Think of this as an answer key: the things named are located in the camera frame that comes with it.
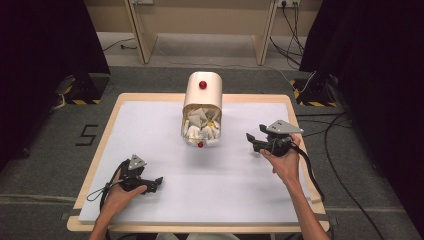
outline black controller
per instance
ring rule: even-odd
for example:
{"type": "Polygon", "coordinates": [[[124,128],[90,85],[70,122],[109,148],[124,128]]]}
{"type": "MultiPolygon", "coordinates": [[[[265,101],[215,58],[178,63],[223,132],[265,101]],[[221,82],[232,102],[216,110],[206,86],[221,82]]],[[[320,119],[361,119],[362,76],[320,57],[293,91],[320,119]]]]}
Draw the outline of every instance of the black controller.
{"type": "Polygon", "coordinates": [[[278,120],[268,127],[260,124],[259,130],[267,134],[267,142],[256,140],[254,136],[246,133],[247,141],[253,144],[253,151],[259,152],[261,149],[265,149],[277,157],[284,156],[291,148],[290,133],[303,133],[302,129],[283,120],[278,120]]]}
{"type": "Polygon", "coordinates": [[[141,178],[141,174],[146,166],[146,161],[139,158],[137,155],[133,155],[131,160],[127,159],[121,164],[121,174],[119,179],[122,180],[119,184],[125,191],[131,191],[139,186],[146,185],[147,190],[142,194],[149,192],[156,192],[159,185],[162,184],[163,177],[157,178],[156,180],[146,180],[141,178]]]}

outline electrical outlet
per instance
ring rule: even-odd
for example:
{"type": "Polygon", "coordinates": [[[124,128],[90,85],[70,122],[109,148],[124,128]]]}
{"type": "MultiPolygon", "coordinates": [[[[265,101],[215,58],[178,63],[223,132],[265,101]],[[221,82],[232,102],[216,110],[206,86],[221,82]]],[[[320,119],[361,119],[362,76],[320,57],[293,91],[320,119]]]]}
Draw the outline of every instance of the electrical outlet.
{"type": "Polygon", "coordinates": [[[286,8],[294,8],[297,4],[297,7],[300,5],[300,0],[277,0],[277,7],[283,7],[283,1],[286,2],[286,8]]]}

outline red knob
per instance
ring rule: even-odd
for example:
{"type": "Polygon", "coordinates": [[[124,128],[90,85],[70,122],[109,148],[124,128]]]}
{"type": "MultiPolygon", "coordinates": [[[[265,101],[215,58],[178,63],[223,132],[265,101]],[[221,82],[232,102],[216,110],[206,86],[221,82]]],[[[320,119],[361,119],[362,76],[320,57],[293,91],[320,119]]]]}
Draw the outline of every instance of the red knob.
{"type": "Polygon", "coordinates": [[[200,89],[205,89],[207,85],[208,85],[208,84],[207,84],[205,81],[200,81],[200,82],[199,82],[199,87],[200,87],[200,89]]]}

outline person's right hand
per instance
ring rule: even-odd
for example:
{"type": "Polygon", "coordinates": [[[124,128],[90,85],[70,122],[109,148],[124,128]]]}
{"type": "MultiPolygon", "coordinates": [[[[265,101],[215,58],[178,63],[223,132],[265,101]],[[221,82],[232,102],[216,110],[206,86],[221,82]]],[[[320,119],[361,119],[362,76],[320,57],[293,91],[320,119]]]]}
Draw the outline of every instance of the person's right hand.
{"type": "MultiPolygon", "coordinates": [[[[290,134],[292,142],[299,146],[300,139],[296,137],[294,134],[290,134]]],[[[277,157],[272,155],[269,151],[265,149],[261,149],[260,153],[264,156],[273,166],[273,173],[277,173],[277,175],[283,180],[284,184],[287,187],[291,187],[299,182],[299,153],[297,153],[294,149],[290,148],[290,150],[281,157],[277,157]]]]}

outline controller cable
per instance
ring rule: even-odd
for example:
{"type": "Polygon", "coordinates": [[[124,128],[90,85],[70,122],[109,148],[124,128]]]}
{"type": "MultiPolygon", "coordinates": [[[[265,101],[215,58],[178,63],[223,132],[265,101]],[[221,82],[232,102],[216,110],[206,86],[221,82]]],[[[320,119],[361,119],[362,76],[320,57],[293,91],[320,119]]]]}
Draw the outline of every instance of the controller cable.
{"type": "MultiPolygon", "coordinates": [[[[271,153],[274,150],[275,144],[277,142],[277,140],[279,139],[274,139],[272,141],[270,141],[270,144],[272,144],[272,149],[271,149],[271,153]]],[[[306,168],[308,170],[308,175],[309,178],[311,179],[312,183],[314,184],[315,189],[318,191],[320,197],[321,197],[321,201],[324,202],[325,201],[325,196],[324,193],[322,192],[321,188],[319,187],[315,176],[312,172],[312,164],[311,164],[311,160],[309,159],[308,155],[302,150],[300,149],[300,147],[298,145],[296,145],[294,142],[290,141],[290,143],[284,143],[286,146],[288,146],[289,148],[292,148],[293,150],[295,150],[297,153],[299,153],[303,159],[305,159],[305,163],[306,163],[306,168]]]]}
{"type": "MultiPolygon", "coordinates": [[[[105,200],[106,200],[106,197],[107,197],[107,195],[109,193],[109,190],[113,186],[115,186],[116,184],[118,184],[118,183],[120,183],[120,182],[123,181],[123,180],[116,180],[115,181],[115,177],[118,174],[119,169],[121,169],[122,165],[123,165],[123,163],[119,164],[118,168],[113,173],[112,178],[110,179],[110,181],[108,183],[106,183],[106,185],[103,188],[101,188],[101,189],[99,189],[97,191],[94,191],[94,192],[90,193],[87,196],[87,201],[93,202],[94,200],[96,200],[100,196],[100,194],[102,195],[102,197],[100,199],[100,211],[103,208],[103,205],[105,203],[105,200]],[[93,195],[93,194],[95,194],[95,193],[97,193],[97,192],[99,192],[99,194],[94,199],[90,199],[90,196],[93,195]]],[[[108,228],[106,228],[105,238],[106,238],[106,240],[111,240],[111,237],[110,237],[110,233],[109,233],[109,229],[108,228]]]]}

